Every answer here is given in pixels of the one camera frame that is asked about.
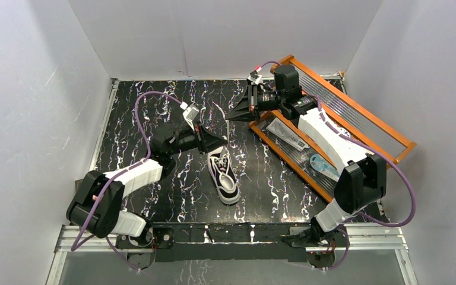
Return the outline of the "black white sneaker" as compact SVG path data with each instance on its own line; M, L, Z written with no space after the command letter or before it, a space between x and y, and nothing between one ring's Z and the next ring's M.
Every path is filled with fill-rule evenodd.
M236 204L240 192L227 147L222 146L209 152L207 166L220 201L225 205Z

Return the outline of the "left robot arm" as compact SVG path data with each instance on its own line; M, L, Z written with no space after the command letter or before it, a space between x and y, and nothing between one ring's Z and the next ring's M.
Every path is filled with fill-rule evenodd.
M151 137L149 158L112 172L89 171L81 180L66 211L66 218L97 238L109 234L125 235L130 236L137 246L146 247L154 237L149 220L122 211L122 200L171 174L176 166L175 154L192 149L208 153L226 144L226 138L210 132L200 123L179 129L161 126Z

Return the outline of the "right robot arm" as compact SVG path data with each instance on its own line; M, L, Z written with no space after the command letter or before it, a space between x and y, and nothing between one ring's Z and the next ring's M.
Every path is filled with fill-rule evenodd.
M303 95L299 71L293 65L275 67L274 89L256 82L257 76L258 71L251 72L244 95L226 118L258 121L261 112L278 110L332 160L339 173L333 199L311 219L306 231L315 244L325 246L342 222L385 195L386 161L335 126L317 95Z

